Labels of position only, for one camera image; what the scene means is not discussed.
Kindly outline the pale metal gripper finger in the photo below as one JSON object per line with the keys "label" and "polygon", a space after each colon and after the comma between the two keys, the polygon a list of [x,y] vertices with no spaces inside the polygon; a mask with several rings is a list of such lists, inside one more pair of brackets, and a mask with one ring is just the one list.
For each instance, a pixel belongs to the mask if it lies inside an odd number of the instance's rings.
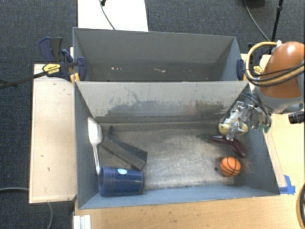
{"label": "pale metal gripper finger", "polygon": [[226,139],[229,141],[233,141],[236,135],[243,134],[243,123],[241,121],[236,121],[229,127],[228,134],[226,135]]}
{"label": "pale metal gripper finger", "polygon": [[232,125],[238,118],[241,117],[244,109],[244,103],[241,101],[237,101],[230,109],[229,115],[225,118],[223,124]]}

